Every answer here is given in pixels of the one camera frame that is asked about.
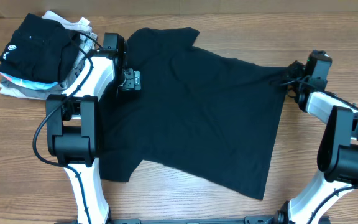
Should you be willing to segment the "black t-shirt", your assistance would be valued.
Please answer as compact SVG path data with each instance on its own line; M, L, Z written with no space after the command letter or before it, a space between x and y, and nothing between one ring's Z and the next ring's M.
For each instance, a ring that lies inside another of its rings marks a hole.
M283 67L263 67L195 47L198 31L143 28L128 41L140 92L101 101L101 178L127 182L158 162L262 199L286 89Z

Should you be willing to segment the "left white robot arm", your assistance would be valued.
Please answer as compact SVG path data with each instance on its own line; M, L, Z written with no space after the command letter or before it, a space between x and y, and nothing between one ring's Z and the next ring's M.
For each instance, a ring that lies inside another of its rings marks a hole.
M92 50L72 86L46 100L47 146L73 189L75 223L110 223L99 174L103 132L99 102L108 90L139 90L140 73L120 50Z

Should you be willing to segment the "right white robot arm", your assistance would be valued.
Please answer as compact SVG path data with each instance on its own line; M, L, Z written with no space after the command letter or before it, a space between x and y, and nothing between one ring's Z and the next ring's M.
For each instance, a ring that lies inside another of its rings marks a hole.
M270 223L328 223L324 214L345 194L358 189L358 107L325 90L331 64L325 59L308 59L306 64L296 61L282 81L295 92L300 109L326 128L318 149L318 170Z

